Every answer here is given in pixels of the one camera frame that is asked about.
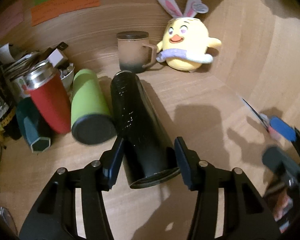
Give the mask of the black cylindrical tumbler cup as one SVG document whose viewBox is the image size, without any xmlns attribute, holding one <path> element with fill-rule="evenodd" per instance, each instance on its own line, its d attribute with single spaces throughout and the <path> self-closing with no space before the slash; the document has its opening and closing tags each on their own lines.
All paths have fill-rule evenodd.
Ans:
<svg viewBox="0 0 300 240">
<path fill-rule="evenodd" d="M 117 134 L 126 145 L 123 164 L 129 187 L 142 189 L 180 173 L 172 141 L 139 77 L 127 70 L 110 85 Z"/>
</svg>

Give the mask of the teal hexagonal bottle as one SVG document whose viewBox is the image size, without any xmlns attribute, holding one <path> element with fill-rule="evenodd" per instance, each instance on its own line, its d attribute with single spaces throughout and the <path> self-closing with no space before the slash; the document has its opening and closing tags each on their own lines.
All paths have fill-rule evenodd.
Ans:
<svg viewBox="0 0 300 240">
<path fill-rule="evenodd" d="M 32 153 L 46 151 L 51 146 L 52 130 L 31 98 L 18 103 L 16 115 L 21 135 Z"/>
</svg>

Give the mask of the green tumbler black lid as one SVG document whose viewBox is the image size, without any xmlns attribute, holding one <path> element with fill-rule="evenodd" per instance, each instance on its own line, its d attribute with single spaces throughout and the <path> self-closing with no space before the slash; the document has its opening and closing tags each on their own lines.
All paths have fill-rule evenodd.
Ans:
<svg viewBox="0 0 300 240">
<path fill-rule="evenodd" d="M 116 135 L 113 119 L 96 73 L 82 69 L 74 77 L 71 133 L 86 145 L 101 144 Z"/>
</svg>

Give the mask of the dark wine bottle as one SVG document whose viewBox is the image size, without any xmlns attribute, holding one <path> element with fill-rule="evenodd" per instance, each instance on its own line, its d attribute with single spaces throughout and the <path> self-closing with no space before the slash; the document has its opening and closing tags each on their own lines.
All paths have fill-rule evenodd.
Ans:
<svg viewBox="0 0 300 240">
<path fill-rule="evenodd" d="M 5 133 L 13 140 L 21 138 L 16 109 L 13 95 L 0 69 L 0 132 Z"/>
</svg>

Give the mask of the red tumbler steel rim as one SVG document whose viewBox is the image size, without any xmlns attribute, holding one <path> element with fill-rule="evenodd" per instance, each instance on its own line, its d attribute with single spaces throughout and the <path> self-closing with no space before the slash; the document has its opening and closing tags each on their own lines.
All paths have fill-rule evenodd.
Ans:
<svg viewBox="0 0 300 240">
<path fill-rule="evenodd" d="M 71 131 L 71 104 L 60 72 L 47 61 L 33 66 L 25 75 L 27 90 L 38 111 L 58 134 Z"/>
</svg>

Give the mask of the yellow chick plush bunny ears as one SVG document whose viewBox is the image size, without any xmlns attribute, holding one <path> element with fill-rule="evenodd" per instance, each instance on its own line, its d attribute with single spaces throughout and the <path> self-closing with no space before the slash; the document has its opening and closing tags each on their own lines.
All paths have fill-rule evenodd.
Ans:
<svg viewBox="0 0 300 240">
<path fill-rule="evenodd" d="M 187 0 L 182 12 L 175 0 L 157 0 L 172 19 L 168 21 L 162 40 L 157 44 L 157 61 L 166 62 L 173 69 L 192 72 L 213 62 L 206 51 L 218 48 L 221 40 L 210 37 L 205 24 L 197 14 L 205 14 L 209 8 L 202 0 Z"/>
</svg>

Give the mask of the metal bowl with clutter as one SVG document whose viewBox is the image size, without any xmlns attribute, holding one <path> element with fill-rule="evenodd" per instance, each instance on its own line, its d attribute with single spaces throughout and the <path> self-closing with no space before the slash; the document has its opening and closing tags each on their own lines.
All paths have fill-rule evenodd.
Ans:
<svg viewBox="0 0 300 240">
<path fill-rule="evenodd" d="M 66 69 L 60 70 L 60 78 L 66 90 L 69 90 L 71 88 L 74 80 L 74 70 L 75 67 L 73 63 L 70 63 Z"/>
</svg>

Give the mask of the white paper box clutter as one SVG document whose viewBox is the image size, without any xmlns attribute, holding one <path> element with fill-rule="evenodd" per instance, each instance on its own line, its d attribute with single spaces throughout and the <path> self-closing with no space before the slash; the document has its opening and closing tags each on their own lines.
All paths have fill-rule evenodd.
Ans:
<svg viewBox="0 0 300 240">
<path fill-rule="evenodd" d="M 54 48 L 47 48 L 44 52 L 39 50 L 21 52 L 15 62 L 1 65 L 0 70 L 6 79 L 13 80 L 16 77 L 27 75 L 37 63 L 45 61 L 55 49 L 64 51 L 68 46 L 65 42 L 61 42 Z"/>
</svg>

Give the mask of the brown gradient mug with lid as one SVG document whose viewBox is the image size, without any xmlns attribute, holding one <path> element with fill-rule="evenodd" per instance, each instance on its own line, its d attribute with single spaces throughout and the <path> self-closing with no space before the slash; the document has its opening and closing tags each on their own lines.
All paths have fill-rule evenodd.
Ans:
<svg viewBox="0 0 300 240">
<path fill-rule="evenodd" d="M 148 32 L 123 31 L 116 38 L 121 71 L 138 74 L 156 63 L 157 46 L 150 44 Z"/>
</svg>

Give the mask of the pink sticky note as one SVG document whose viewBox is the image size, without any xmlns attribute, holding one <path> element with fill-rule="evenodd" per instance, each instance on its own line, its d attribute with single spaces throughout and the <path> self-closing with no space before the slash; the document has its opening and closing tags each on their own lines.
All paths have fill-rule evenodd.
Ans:
<svg viewBox="0 0 300 240">
<path fill-rule="evenodd" d="M 0 39 L 23 22 L 23 20 L 23 2 L 22 0 L 18 0 L 0 14 Z"/>
</svg>

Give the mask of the orange sticky note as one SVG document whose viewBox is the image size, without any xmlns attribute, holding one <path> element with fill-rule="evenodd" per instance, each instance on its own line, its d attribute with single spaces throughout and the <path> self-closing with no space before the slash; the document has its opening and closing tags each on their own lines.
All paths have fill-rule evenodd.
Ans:
<svg viewBox="0 0 300 240">
<path fill-rule="evenodd" d="M 49 0 L 31 8 L 32 26 L 61 14 L 100 6 L 100 0 Z"/>
</svg>

